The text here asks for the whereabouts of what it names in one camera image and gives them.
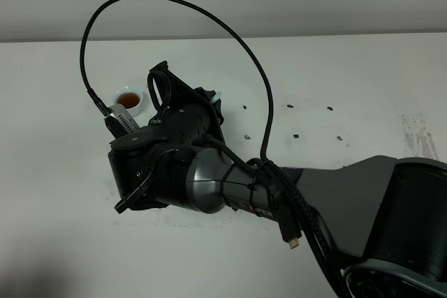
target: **robotic arm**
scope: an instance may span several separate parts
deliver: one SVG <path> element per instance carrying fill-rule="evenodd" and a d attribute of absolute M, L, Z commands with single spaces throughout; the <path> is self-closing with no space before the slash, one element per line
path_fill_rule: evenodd
<path fill-rule="evenodd" d="M 116 1 L 102 5 L 91 18 L 80 63 L 87 92 L 116 138 L 108 158 L 121 196 L 115 206 L 119 213 L 174 205 L 213 214 L 229 206 L 277 221 L 291 248 L 304 232 L 339 297 L 447 298 L 446 164 L 375 156 L 338 170 L 299 169 L 277 167 L 263 157 L 263 150 L 262 159 L 245 163 L 225 145 L 215 92 L 192 89 L 166 62 L 149 72 L 157 114 L 140 128 L 122 105 L 106 107 L 85 74 L 89 30 L 99 13 Z M 170 1 L 223 24 L 197 6 Z M 265 73 L 247 45 L 223 25 L 265 80 L 271 125 Z"/>

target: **wall mark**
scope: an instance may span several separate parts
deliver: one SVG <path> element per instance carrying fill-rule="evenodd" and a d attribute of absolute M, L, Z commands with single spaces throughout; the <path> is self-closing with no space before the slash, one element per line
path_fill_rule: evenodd
<path fill-rule="evenodd" d="M 118 195 L 118 187 L 117 187 L 117 184 L 115 183 L 115 181 L 112 179 L 108 179 L 106 181 L 106 184 L 107 184 L 107 189 L 109 190 L 110 195 L 112 197 L 117 196 Z"/>
<path fill-rule="evenodd" d="M 427 132 L 422 113 L 402 114 L 405 157 L 424 157 L 438 160 L 432 134 Z"/>

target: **brown liquid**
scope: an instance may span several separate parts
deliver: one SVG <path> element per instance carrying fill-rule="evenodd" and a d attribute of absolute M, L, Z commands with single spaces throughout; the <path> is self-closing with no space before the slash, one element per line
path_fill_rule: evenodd
<path fill-rule="evenodd" d="M 140 97 L 133 92 L 127 92 L 118 97 L 117 103 L 123 105 L 125 108 L 132 108 L 138 105 Z"/>

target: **cable connector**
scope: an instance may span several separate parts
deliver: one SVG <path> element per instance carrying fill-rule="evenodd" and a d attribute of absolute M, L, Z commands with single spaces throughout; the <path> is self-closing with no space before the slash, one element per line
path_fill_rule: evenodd
<path fill-rule="evenodd" d="M 300 242 L 298 239 L 302 236 L 300 225 L 293 215 L 290 206 L 284 195 L 277 198 L 278 210 L 276 217 L 281 230 L 282 239 L 288 243 L 291 249 L 298 247 Z"/>

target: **white cup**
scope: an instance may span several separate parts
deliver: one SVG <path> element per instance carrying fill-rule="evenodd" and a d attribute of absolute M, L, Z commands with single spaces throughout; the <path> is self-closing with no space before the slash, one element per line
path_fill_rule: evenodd
<path fill-rule="evenodd" d="M 113 94 L 112 102 L 113 102 L 114 104 L 116 104 L 117 101 L 118 101 L 118 98 L 119 98 L 122 94 L 130 94 L 130 93 L 132 93 L 132 94 L 136 94 L 136 95 L 138 96 L 138 98 L 140 99 L 140 102 L 139 102 L 137 105 L 135 105 L 135 106 L 133 106 L 133 107 L 131 107 L 131 108 L 126 108 L 127 112 L 129 112 L 129 114 L 130 114 L 132 117 L 136 117 L 136 116 L 139 115 L 140 112 L 141 112 L 141 105 L 142 105 L 141 103 L 142 103 L 142 97 L 143 97 L 143 95 L 142 95 L 142 90 L 141 90 L 141 89 L 139 89 L 139 88 L 137 88 L 137 87 L 124 87 L 123 89 L 121 89 L 121 90 L 119 90 L 119 91 L 116 91 L 116 92 Z"/>

